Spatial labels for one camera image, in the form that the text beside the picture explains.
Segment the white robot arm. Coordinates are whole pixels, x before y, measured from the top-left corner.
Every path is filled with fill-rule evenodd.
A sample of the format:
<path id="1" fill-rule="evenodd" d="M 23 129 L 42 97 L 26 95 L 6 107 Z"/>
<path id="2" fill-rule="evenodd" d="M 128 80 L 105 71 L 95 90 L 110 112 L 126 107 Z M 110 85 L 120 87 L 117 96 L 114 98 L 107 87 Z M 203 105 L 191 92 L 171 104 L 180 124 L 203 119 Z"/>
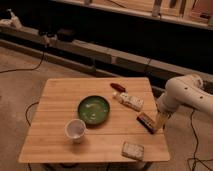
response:
<path id="1" fill-rule="evenodd" d="M 204 81 L 197 74 L 169 79 L 165 91 L 156 100 L 158 114 L 155 128 L 162 128 L 181 104 L 187 104 L 198 111 L 213 115 L 213 95 L 205 92 L 203 88 Z"/>

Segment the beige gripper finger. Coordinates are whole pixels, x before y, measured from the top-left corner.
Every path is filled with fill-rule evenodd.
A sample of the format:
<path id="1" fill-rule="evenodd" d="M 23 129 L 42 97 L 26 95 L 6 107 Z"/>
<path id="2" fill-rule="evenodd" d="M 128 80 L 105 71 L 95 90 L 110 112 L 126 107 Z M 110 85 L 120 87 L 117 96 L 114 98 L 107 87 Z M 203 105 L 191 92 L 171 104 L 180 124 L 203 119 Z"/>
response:
<path id="1" fill-rule="evenodd" d="M 164 113 L 159 112 L 156 115 L 155 129 L 156 130 L 161 129 L 165 125 L 165 123 L 167 122 L 167 120 L 169 119 L 169 117 L 170 117 L 169 114 L 164 114 Z"/>

